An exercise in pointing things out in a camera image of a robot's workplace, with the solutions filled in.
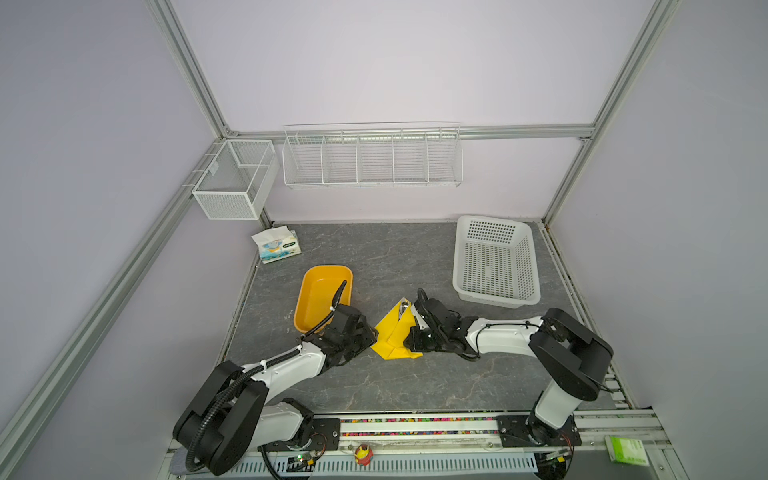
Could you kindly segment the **yellow paper napkin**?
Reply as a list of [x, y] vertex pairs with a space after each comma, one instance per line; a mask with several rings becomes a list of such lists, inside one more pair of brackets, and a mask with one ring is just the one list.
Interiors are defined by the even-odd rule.
[[[399, 317], [399, 306], [408, 303], [409, 310]], [[423, 356], [421, 352], [413, 352], [405, 346], [411, 328], [417, 325], [413, 316], [411, 302], [401, 298], [384, 318], [376, 325], [377, 341], [372, 346], [373, 351], [384, 360], [417, 359]]]

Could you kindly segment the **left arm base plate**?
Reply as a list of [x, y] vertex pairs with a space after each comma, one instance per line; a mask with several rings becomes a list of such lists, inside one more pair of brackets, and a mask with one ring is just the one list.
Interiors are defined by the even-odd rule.
[[339, 418], [314, 418], [299, 427], [298, 432], [287, 441], [273, 441], [264, 448], [268, 452], [288, 451], [336, 451], [341, 439]]

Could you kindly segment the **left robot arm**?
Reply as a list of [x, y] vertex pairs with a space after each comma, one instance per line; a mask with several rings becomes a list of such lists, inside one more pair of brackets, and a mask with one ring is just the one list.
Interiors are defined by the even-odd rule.
[[295, 399], [270, 402], [347, 364], [377, 339], [365, 315], [340, 304], [281, 354], [245, 366], [229, 360], [218, 364], [173, 429], [174, 440], [186, 451], [184, 470], [222, 475], [253, 447], [309, 445], [314, 413]]

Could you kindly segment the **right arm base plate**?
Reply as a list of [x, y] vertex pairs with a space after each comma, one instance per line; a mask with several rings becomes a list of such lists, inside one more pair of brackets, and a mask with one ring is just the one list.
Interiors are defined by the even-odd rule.
[[582, 445], [574, 415], [570, 415], [564, 425], [558, 429], [547, 425], [533, 414], [499, 415], [496, 421], [504, 448]]

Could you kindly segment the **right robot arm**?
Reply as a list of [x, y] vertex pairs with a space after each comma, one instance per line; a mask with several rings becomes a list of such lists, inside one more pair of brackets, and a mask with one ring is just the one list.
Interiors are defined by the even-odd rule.
[[540, 362], [550, 382], [532, 408], [532, 434], [561, 431], [581, 403], [596, 400], [614, 355], [606, 340], [559, 308], [525, 320], [493, 320], [462, 316], [420, 291], [411, 310], [416, 324], [403, 341], [410, 351], [468, 361], [506, 353]]

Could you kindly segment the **white perforated plastic basket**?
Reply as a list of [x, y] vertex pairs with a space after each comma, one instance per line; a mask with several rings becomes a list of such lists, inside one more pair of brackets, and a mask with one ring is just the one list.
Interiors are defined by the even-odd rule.
[[538, 304], [541, 288], [531, 227], [509, 219], [461, 216], [453, 287], [466, 302], [512, 309]]

